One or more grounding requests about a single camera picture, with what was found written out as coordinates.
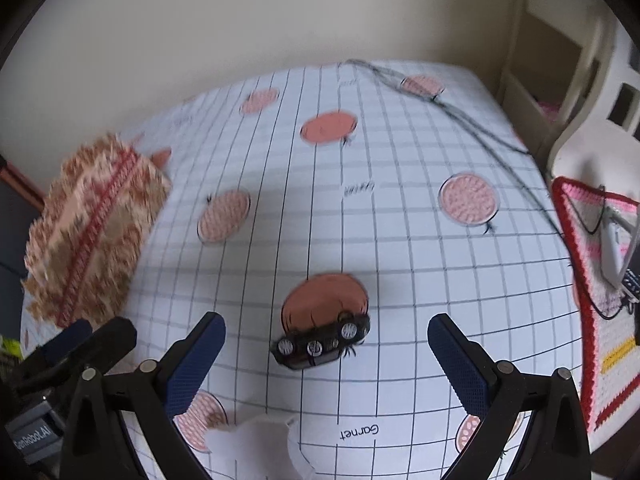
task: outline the black cable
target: black cable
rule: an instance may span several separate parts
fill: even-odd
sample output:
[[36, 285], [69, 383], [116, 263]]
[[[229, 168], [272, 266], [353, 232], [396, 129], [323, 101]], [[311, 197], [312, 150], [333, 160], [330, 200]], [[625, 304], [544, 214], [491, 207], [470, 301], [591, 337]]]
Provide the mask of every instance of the black cable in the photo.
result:
[[[437, 96], [425, 96], [425, 95], [421, 95], [421, 94], [417, 94], [411, 91], [408, 91], [407, 89], [402, 87], [402, 81], [404, 81], [406, 79], [406, 76], [404, 74], [402, 74], [401, 72], [397, 72], [396, 70], [390, 69], [390, 68], [386, 68], [386, 67], [380, 67], [380, 66], [376, 66], [373, 63], [369, 63], [367, 61], [364, 60], [360, 60], [360, 59], [349, 59], [346, 61], [348, 64], [352, 64], [354, 66], [359, 66], [361, 68], [366, 68], [369, 71], [373, 72], [378, 79], [380, 79], [380, 81], [382, 81], [382, 83], [391, 88], [392, 90], [399, 92], [401, 94], [407, 95], [408, 97], [412, 97], [412, 98], [417, 98], [420, 99], [421, 101], [434, 105], [438, 108], [440, 108], [440, 110], [442, 110], [445, 114], [447, 114], [453, 121], [457, 122], [458, 124], [460, 124], [462, 126], [462, 128], [468, 133], [470, 134], [479, 144], [480, 146], [482, 146], [482, 148], [489, 154], [491, 155], [491, 157], [493, 157], [493, 159], [498, 163], [498, 165], [500, 165], [500, 167], [511, 177], [512, 180], [514, 180], [516, 182], [516, 184], [518, 184], [520, 191], [527, 197], [527, 199], [533, 203], [533, 205], [536, 207], [537, 211], [545, 218], [546, 222], [550, 225], [550, 227], [553, 229], [554, 233], [562, 240], [562, 243], [564, 244], [567, 253], [569, 254], [569, 262], [571, 264], [571, 266], [574, 269], [574, 279], [575, 282], [578, 284], [578, 287], [582, 290], [582, 293], [585, 295], [585, 297], [588, 298], [589, 303], [591, 304], [591, 307], [593, 307], [594, 311], [596, 311], [596, 313], [598, 314], [598, 316], [600, 316], [602, 319], [609, 321], [611, 319], [614, 319], [621, 311], [622, 309], [625, 307], [624, 303], [621, 300], [621, 304], [620, 304], [620, 308], [612, 315], [608, 315], [605, 314], [603, 311], [601, 311], [599, 309], [599, 307], [596, 306], [595, 302], [593, 301], [593, 298], [591, 297], [589, 290], [587, 288], [586, 283], [584, 282], [583, 276], [580, 274], [580, 272], [577, 272], [577, 265], [574, 261], [574, 257], [569, 249], [569, 246], [566, 242], [566, 240], [564, 239], [564, 235], [562, 234], [562, 231], [558, 228], [558, 226], [556, 225], [556, 223], [554, 222], [554, 220], [551, 218], [551, 215], [549, 214], [549, 212], [545, 209], [545, 206], [540, 202], [540, 200], [538, 199], [538, 197], [536, 197], [534, 195], [534, 193], [532, 192], [532, 190], [530, 189], [529, 186], [527, 186], [527, 184], [525, 182], [523, 182], [523, 180], [519, 177], [519, 175], [513, 170], [513, 168], [506, 163], [505, 160], [502, 159], [502, 157], [479, 135], [478, 132], [482, 133], [483, 135], [493, 139], [494, 141], [498, 142], [500, 145], [502, 145], [503, 147], [507, 148], [508, 150], [515, 152], [515, 153], [519, 153], [520, 155], [524, 155], [524, 156], [532, 156], [531, 153], [529, 153], [526, 150], [521, 150], [520, 148], [513, 146], [512, 144], [504, 141], [503, 139], [501, 139], [500, 137], [498, 137], [497, 135], [495, 135], [493, 132], [487, 130], [485, 127], [481, 126], [477, 121], [475, 121], [473, 118], [471, 118], [468, 114], [464, 113], [462, 110], [460, 110], [459, 108], [450, 105], [448, 103], [444, 103], [443, 101], [439, 100], [437, 98]], [[569, 203], [572, 206], [572, 209], [574, 210], [574, 212], [576, 213], [578, 220], [580, 221], [580, 224], [582, 225], [582, 227], [584, 227], [586, 229], [587, 232], [589, 232], [591, 235], [593, 235], [597, 229], [599, 229], [600, 224], [602, 223], [602, 218], [604, 216], [604, 211], [605, 211], [605, 200], [606, 200], [606, 195], [604, 195], [604, 190], [603, 190], [603, 205], [602, 205], [602, 209], [600, 211], [600, 215], [598, 218], [598, 222], [596, 224], [596, 227], [593, 229], [593, 232], [587, 228], [587, 225], [584, 222], [584, 219], [578, 214], [577, 209], [575, 208], [574, 203], [572, 202], [572, 200], [567, 196], [567, 198], [569, 199]]]
[[[555, 179], [555, 176], [549, 170], [546, 171], [546, 176], [548, 176], [549, 179], [551, 180]], [[580, 212], [578, 211], [578, 208], [575, 206], [574, 201], [568, 195], [568, 193], [564, 189], [561, 190], [562, 194], [565, 196], [567, 202], [571, 206], [571, 209], [574, 212], [575, 217], [578, 219], [578, 222], [580, 222], [580, 225], [582, 226], [582, 228], [585, 231], [587, 231], [590, 235], [594, 235], [596, 234], [596, 232], [598, 232], [598, 229], [602, 224], [602, 220], [604, 219], [605, 210], [607, 208], [607, 193], [606, 193], [607, 189], [604, 186], [598, 186], [598, 190], [602, 193], [602, 205], [600, 206], [600, 212], [598, 213], [598, 220], [596, 222], [596, 225], [593, 227], [593, 229], [589, 229], [589, 227], [587, 226], [587, 222], [585, 222], [584, 218], [580, 216]]]
[[27, 279], [27, 275], [26, 274], [21, 274], [20, 272], [18, 272], [17, 270], [15, 270], [13, 267], [8, 266], [6, 263], [4, 262], [0, 262], [0, 267], [2, 267], [4, 270], [6, 270], [7, 272], [10, 272], [12, 275], [14, 275], [16, 278], [20, 278], [21, 280], [26, 280]]

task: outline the toy car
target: toy car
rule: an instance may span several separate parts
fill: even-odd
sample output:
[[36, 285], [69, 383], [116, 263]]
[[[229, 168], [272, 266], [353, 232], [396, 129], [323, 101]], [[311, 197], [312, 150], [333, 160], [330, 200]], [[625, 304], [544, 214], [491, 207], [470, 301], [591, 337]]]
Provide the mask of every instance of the toy car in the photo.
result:
[[286, 333], [271, 345], [271, 353], [279, 364], [304, 370], [339, 359], [345, 349], [362, 341], [369, 329], [368, 314], [343, 312], [331, 324]]

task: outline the pink circle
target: pink circle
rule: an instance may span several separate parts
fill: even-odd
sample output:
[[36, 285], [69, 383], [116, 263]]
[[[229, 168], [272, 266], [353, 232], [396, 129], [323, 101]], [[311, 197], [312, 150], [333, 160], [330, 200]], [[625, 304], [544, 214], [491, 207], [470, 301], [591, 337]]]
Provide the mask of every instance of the pink circle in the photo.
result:
[[273, 103], [280, 95], [277, 88], [267, 88], [265, 90], [256, 90], [249, 94], [247, 99], [242, 103], [240, 112], [243, 114], [257, 114]]
[[206, 208], [197, 229], [203, 243], [226, 240], [244, 223], [251, 197], [243, 190], [232, 190], [214, 197]]
[[[513, 429], [509, 434], [509, 438], [507, 442], [510, 441], [516, 432], [522, 426], [522, 421], [524, 420], [524, 414], [520, 412], [516, 417], [516, 422], [513, 424]], [[458, 428], [458, 432], [456, 433], [456, 449], [458, 453], [462, 453], [462, 450], [465, 449], [466, 444], [471, 440], [471, 437], [476, 432], [476, 429], [480, 425], [480, 419], [475, 415], [467, 415], [463, 421], [460, 423], [460, 427]]]
[[435, 97], [444, 92], [444, 85], [434, 77], [426, 75], [411, 75], [404, 78], [401, 87], [416, 95]]
[[487, 223], [498, 212], [498, 195], [484, 178], [473, 173], [450, 177], [438, 196], [442, 210], [465, 225]]
[[209, 452], [204, 442], [205, 432], [229, 423], [219, 400], [203, 390], [196, 394], [186, 412], [174, 417], [174, 422], [187, 444], [202, 453]]

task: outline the white wall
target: white wall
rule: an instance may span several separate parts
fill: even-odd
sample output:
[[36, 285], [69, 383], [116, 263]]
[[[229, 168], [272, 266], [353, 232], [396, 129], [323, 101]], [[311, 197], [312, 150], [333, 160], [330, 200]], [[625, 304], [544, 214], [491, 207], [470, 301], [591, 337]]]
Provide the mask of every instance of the white wall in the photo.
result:
[[348, 57], [494, 90], [513, 0], [47, 0], [0, 71], [0, 153], [42, 187], [80, 142], [249, 75]]
[[[609, 11], [601, 65], [593, 89], [576, 118], [551, 149], [548, 167], [593, 187], [640, 200], [640, 74], [629, 66], [632, 41]], [[608, 120], [622, 83], [638, 91], [623, 126]]]

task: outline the yellow object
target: yellow object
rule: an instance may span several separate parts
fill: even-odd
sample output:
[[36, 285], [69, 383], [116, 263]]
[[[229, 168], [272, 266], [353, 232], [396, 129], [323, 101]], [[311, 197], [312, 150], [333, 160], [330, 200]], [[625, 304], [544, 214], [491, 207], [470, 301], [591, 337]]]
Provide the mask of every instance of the yellow object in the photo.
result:
[[611, 370], [619, 361], [624, 359], [629, 352], [631, 352], [636, 347], [636, 338], [631, 336], [626, 339], [620, 346], [613, 349], [602, 361], [602, 369], [600, 370], [601, 374], [607, 373]]
[[22, 359], [22, 350], [20, 350], [20, 342], [15, 339], [0, 338], [2, 350], [5, 353], [13, 355], [18, 359]]

